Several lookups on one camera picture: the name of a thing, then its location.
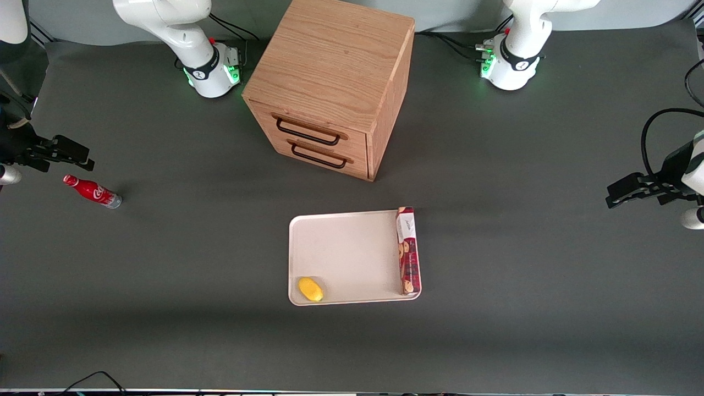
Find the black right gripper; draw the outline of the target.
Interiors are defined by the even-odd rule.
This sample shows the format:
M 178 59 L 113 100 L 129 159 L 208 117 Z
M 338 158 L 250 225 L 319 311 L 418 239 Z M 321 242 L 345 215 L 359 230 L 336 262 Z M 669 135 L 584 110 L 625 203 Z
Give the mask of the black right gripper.
M 53 164 L 65 164 L 91 172 L 95 161 L 89 158 L 90 150 L 63 135 L 55 135 L 50 141 L 35 133 L 29 111 L 19 106 L 22 115 L 9 110 L 11 98 L 2 98 L 1 156 L 2 164 L 18 164 L 48 173 Z

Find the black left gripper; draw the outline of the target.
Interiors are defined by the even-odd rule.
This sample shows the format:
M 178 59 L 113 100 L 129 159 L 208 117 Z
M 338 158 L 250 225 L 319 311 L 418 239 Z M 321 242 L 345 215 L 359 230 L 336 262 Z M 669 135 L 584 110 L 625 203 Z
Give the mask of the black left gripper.
M 693 143 L 682 145 L 678 150 L 668 155 L 658 172 L 659 182 L 670 191 L 670 195 L 654 183 L 651 176 L 643 173 L 631 173 L 607 187 L 606 205 L 616 208 L 629 201 L 658 198 L 659 205 L 668 205 L 675 200 L 697 201 L 699 193 L 686 186 L 681 178 L 689 166 L 693 153 Z

